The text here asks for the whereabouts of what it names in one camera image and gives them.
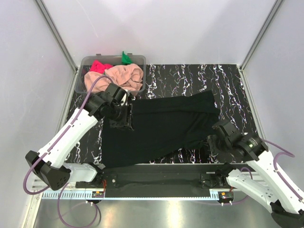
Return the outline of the black t shirt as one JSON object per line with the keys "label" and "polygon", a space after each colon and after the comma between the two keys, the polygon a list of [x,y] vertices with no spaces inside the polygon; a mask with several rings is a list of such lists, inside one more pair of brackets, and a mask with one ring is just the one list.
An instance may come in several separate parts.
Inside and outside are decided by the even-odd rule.
{"label": "black t shirt", "polygon": [[105,118],[102,164],[107,168],[146,163],[184,148],[200,149],[219,121],[212,91],[132,101],[132,129],[117,129]]}

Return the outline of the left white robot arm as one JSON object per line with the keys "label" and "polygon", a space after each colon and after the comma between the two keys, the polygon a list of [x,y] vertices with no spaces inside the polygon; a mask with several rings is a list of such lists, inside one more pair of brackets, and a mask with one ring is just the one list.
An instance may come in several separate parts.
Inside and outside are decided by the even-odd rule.
{"label": "left white robot arm", "polygon": [[101,119],[110,121],[118,129],[132,128],[132,104],[130,92],[111,83],[105,91],[87,93],[80,108],[47,145],[38,152],[29,151],[25,159],[30,172],[39,177],[47,187],[59,190],[67,183],[83,182],[98,188],[103,181],[103,165],[93,163],[66,163],[79,140]]}

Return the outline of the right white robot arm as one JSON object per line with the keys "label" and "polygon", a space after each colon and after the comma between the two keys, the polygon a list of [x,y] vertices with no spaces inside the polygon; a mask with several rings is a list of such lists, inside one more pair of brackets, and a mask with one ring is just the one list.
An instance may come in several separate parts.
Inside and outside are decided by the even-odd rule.
{"label": "right white robot arm", "polygon": [[229,163],[209,177],[210,187],[236,188],[254,199],[271,213],[282,228],[304,226],[304,192],[290,179],[277,163],[278,153],[273,156],[268,141],[256,133],[241,133],[230,121],[213,125],[216,148],[239,157],[267,184],[266,187],[246,177],[241,170]]}

